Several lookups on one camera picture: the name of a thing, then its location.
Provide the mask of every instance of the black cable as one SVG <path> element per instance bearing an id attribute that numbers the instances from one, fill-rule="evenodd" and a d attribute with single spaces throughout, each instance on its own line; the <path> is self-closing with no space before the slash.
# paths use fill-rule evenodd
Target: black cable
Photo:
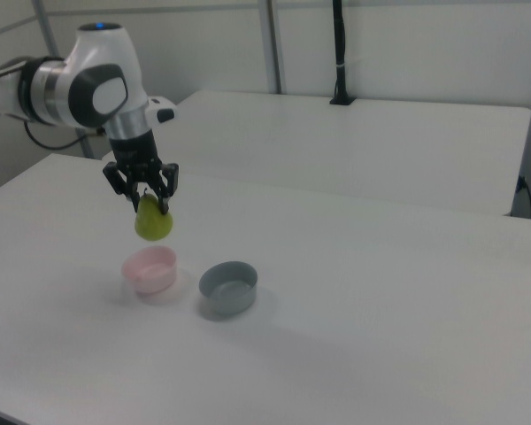
<path id="1" fill-rule="evenodd" d="M 24 66 L 24 64 L 22 64 L 21 66 L 16 66 L 15 68 L 12 68 L 12 69 L 9 69 L 8 71 L 4 71 L 4 72 L 0 73 L 0 77 L 4 77 L 5 75 L 8 75 L 10 73 L 18 72 Z"/>
<path id="2" fill-rule="evenodd" d="M 531 209 L 531 190 L 529 189 L 529 185 L 527 183 L 525 183 L 524 188 L 527 191 L 527 194 L 529 195 L 529 208 Z"/>
<path id="3" fill-rule="evenodd" d="M 527 184 L 527 179 L 524 175 L 520 175 L 517 179 L 517 186 L 515 187 L 515 193 L 520 193 L 522 189 L 527 191 L 527 196 L 529 197 L 529 211 L 531 212 L 531 189 Z"/>
<path id="4" fill-rule="evenodd" d="M 72 142 L 70 142 L 68 144 L 64 144 L 63 146 L 48 146 L 46 144 L 41 143 L 39 140 L 37 140 L 35 138 L 34 135 L 32 135 L 32 132 L 29 131 L 29 125 L 27 124 L 27 121 L 24 121 L 24 128 L 26 129 L 26 133 L 29 136 L 29 138 L 32 140 L 32 142 L 34 142 L 40 148 L 46 149 L 47 151 L 62 151 L 63 149 L 68 149 L 68 148 L 74 146 L 75 144 L 82 142 L 87 137 L 96 137 L 96 136 L 98 136 L 98 134 L 96 134 L 96 135 L 82 135 L 78 139 L 75 139 L 75 140 L 73 140 Z"/>

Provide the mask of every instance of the table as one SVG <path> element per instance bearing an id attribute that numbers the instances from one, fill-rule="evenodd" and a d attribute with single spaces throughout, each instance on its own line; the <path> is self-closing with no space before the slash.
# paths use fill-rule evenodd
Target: table
<path id="1" fill-rule="evenodd" d="M 29 425 L 531 425 L 531 220 L 182 174 L 176 286 L 119 275 L 146 245 L 100 161 L 0 189 L 0 414 Z M 258 271 L 221 321 L 209 267 Z"/>
<path id="2" fill-rule="evenodd" d="M 159 154 L 211 177 L 475 213 L 512 209 L 528 109 L 329 100 L 197 92 L 155 130 Z"/>

